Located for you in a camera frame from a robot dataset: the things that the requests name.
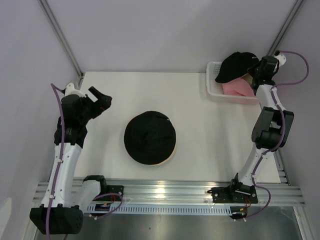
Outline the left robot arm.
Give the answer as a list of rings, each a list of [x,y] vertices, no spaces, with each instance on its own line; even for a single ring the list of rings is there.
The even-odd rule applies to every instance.
[[[87,124],[110,108],[112,97],[91,86],[96,100],[75,89],[72,83],[63,90],[51,86],[57,97],[60,116],[54,133],[54,162],[45,195],[29,218],[47,239],[52,235],[75,235],[83,225],[84,211],[94,200],[107,197],[108,187],[102,175],[85,177],[76,194],[72,186],[78,159],[87,136]]]

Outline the beige bucket hat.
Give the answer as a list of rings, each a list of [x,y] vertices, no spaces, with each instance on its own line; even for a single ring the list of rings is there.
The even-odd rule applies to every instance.
[[[176,142],[176,143],[175,143],[175,146],[174,146],[174,149],[173,149],[173,151],[172,151],[172,153],[171,153],[171,155],[170,155],[166,160],[164,160],[164,161],[162,161],[162,162],[160,162],[160,163],[158,163],[158,164],[153,164],[152,167],[161,166],[161,165],[164,165],[164,164],[166,164],[167,162],[169,162],[169,161],[175,156],[176,151],[177,151],[177,146],[178,146],[178,143]]]

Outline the black bucket hat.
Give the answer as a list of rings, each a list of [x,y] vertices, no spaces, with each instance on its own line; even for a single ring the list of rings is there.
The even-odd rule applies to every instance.
[[[177,135],[170,119],[158,111],[132,118],[124,131],[124,147],[137,163],[148,166],[167,162],[176,150]]]

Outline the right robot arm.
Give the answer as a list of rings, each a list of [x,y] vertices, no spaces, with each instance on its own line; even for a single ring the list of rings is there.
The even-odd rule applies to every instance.
[[[266,161],[284,146],[289,135],[294,114],[281,104],[273,81],[273,76],[285,62],[286,57],[282,53],[267,55],[248,69],[252,76],[251,88],[259,100],[261,112],[251,134],[252,150],[228,189],[231,203],[257,203],[258,176]]]

